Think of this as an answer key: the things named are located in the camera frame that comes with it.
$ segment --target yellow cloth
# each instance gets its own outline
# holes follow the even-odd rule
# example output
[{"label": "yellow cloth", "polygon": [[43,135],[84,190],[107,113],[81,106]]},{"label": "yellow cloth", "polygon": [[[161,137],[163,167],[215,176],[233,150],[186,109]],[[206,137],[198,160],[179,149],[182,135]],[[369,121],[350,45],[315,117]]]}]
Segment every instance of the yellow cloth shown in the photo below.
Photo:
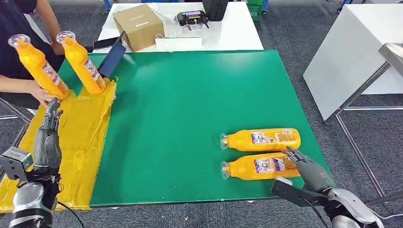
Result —
[{"label": "yellow cloth", "polygon": [[[89,209],[92,190],[102,156],[110,107],[115,98],[116,83],[105,79],[106,90],[100,95],[90,95],[83,87],[78,97],[71,91],[59,110],[59,142],[62,151],[60,166],[62,192],[58,200],[73,209]],[[39,107],[19,148],[33,155],[34,138],[42,124],[45,108]],[[5,175],[0,182],[0,212],[12,211],[12,198],[17,181]]]}]

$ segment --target lying orange bottle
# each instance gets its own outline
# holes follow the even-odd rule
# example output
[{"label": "lying orange bottle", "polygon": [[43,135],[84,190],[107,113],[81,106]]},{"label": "lying orange bottle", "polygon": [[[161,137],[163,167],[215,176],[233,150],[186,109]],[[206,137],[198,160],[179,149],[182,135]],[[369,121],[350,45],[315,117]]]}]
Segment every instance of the lying orange bottle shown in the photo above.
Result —
[{"label": "lying orange bottle", "polygon": [[221,173],[224,179],[238,177],[246,181],[299,176],[294,163],[280,152],[243,156],[233,162],[223,161]]},{"label": "lying orange bottle", "polygon": [[101,94],[106,84],[101,74],[88,58],[87,50],[76,41],[76,35],[70,31],[60,32],[56,40],[63,45],[66,59],[90,94]]},{"label": "lying orange bottle", "polygon": [[294,128],[273,128],[223,133],[220,142],[223,150],[229,147],[239,151],[282,151],[286,146],[298,149],[301,138]]},{"label": "lying orange bottle", "polygon": [[59,100],[68,97],[70,90],[57,72],[45,59],[45,54],[36,49],[27,35],[17,34],[8,40],[19,55],[19,60],[29,71],[35,81],[49,94],[55,95]]}]

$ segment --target black shirt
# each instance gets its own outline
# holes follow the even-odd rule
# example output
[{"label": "black shirt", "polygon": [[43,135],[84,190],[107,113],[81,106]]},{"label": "black shirt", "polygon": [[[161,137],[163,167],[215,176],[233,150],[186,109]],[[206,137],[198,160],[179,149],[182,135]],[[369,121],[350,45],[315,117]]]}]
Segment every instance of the black shirt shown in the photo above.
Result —
[{"label": "black shirt", "polygon": [[[46,60],[56,71],[59,70],[63,58],[58,57],[52,47],[37,35],[24,16],[24,13],[32,13],[36,5],[37,0],[0,0],[0,75],[33,80],[31,74],[19,61],[15,48],[7,42],[16,34],[29,36],[31,44],[45,54]],[[29,94],[0,93],[0,96],[18,106],[37,109],[39,105]]]}]

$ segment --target bottle cap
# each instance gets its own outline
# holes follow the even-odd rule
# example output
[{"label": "bottle cap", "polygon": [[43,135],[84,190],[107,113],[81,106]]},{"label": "bottle cap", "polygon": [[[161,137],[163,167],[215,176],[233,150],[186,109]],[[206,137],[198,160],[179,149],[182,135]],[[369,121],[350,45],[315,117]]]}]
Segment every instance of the bottle cap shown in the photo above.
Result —
[{"label": "bottle cap", "polygon": [[228,135],[222,133],[220,135],[220,147],[222,150],[225,150],[228,148]]},{"label": "bottle cap", "polygon": [[26,43],[31,43],[29,36],[24,34],[17,34],[9,38],[8,43],[13,48],[25,48]]},{"label": "bottle cap", "polygon": [[221,174],[222,178],[225,180],[231,176],[230,174],[230,164],[226,161],[221,162]]},{"label": "bottle cap", "polygon": [[71,45],[76,40],[76,35],[71,31],[59,32],[56,36],[57,42],[64,45]]}]

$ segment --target green mat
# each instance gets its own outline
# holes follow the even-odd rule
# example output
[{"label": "green mat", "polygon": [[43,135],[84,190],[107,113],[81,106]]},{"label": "green mat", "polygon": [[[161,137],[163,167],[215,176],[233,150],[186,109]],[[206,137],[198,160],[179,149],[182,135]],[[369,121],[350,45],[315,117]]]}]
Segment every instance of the green mat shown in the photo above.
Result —
[{"label": "green mat", "polygon": [[[79,90],[70,74],[65,63],[60,75]],[[273,180],[221,177],[221,161],[254,154],[220,149],[221,133],[242,129],[296,128],[300,150],[327,168],[275,50],[131,53],[114,75],[92,206],[273,197]]]}]

